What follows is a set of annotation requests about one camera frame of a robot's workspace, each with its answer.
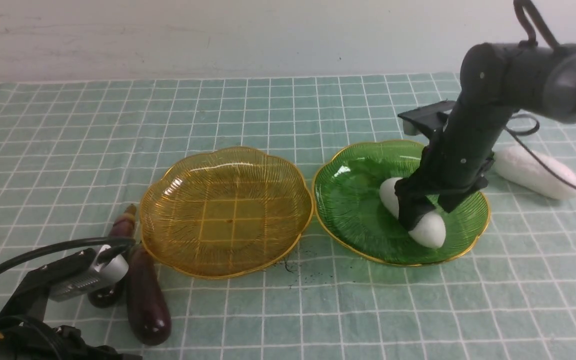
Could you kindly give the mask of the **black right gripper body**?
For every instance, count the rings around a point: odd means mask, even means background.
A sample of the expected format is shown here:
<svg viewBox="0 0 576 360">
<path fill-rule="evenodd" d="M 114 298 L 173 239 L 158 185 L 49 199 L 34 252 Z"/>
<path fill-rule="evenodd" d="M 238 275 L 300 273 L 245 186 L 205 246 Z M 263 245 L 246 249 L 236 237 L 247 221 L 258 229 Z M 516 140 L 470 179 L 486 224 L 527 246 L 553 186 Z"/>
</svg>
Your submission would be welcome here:
<svg viewBox="0 0 576 360">
<path fill-rule="evenodd" d="M 410 195 L 461 195 L 489 185 L 494 141 L 489 137 L 466 139 L 434 131 L 422 151 L 419 167 L 407 178 Z"/>
</svg>

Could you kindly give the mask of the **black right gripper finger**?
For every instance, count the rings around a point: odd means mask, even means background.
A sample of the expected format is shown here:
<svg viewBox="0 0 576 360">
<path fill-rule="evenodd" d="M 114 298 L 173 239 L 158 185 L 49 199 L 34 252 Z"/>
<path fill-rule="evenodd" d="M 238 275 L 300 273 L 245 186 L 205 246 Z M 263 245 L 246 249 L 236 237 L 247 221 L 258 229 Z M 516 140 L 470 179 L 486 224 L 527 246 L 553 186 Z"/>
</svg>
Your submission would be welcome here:
<svg viewBox="0 0 576 360">
<path fill-rule="evenodd" d="M 394 192 L 398 200 L 397 219 L 406 231 L 415 230 L 430 215 L 439 215 L 428 198 L 438 193 L 434 183 L 420 177 L 401 178 L 395 183 Z"/>
<path fill-rule="evenodd" d="M 489 180 L 485 176 L 478 176 L 476 180 L 466 186 L 442 189 L 438 193 L 438 205 L 442 210 L 450 214 L 470 196 L 482 191 L 488 185 Z"/>
</svg>

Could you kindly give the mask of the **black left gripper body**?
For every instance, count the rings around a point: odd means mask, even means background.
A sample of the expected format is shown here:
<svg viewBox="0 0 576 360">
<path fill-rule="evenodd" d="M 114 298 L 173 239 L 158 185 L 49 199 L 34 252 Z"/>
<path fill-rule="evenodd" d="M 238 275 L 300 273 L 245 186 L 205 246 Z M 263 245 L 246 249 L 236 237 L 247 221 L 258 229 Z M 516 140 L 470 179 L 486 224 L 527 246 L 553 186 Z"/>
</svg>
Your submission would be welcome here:
<svg viewBox="0 0 576 360">
<path fill-rule="evenodd" d="M 0 311 L 0 331 L 14 328 L 26 317 L 42 322 L 48 301 L 63 302 L 86 294 L 98 251 L 87 248 L 28 272 Z"/>
</svg>

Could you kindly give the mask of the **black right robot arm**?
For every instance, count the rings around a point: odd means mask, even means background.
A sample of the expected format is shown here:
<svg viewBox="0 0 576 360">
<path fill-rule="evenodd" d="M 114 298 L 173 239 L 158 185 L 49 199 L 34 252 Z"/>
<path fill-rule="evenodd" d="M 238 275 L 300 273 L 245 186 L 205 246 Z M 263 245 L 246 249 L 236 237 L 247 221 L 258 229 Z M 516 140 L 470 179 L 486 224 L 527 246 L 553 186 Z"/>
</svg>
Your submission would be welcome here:
<svg viewBox="0 0 576 360">
<path fill-rule="evenodd" d="M 519 111 L 576 124 L 576 44 L 554 48 L 482 43 L 465 55 L 457 100 L 400 114 L 406 135 L 429 139 L 419 167 L 398 180 L 398 222 L 412 231 L 435 207 L 445 212 L 488 184 L 493 146 Z"/>
</svg>

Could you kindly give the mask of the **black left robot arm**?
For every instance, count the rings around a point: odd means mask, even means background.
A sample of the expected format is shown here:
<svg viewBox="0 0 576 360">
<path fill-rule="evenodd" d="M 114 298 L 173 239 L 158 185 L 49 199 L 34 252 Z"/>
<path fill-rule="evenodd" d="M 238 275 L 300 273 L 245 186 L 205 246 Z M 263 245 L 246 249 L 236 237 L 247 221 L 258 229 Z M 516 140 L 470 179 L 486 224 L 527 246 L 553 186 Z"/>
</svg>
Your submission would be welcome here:
<svg viewBox="0 0 576 360">
<path fill-rule="evenodd" d="M 87 248 L 28 272 L 0 311 L 0 360 L 138 360 L 91 346 L 70 325 L 44 322 L 48 301 L 63 302 L 119 282 L 128 271 L 121 248 Z"/>
</svg>

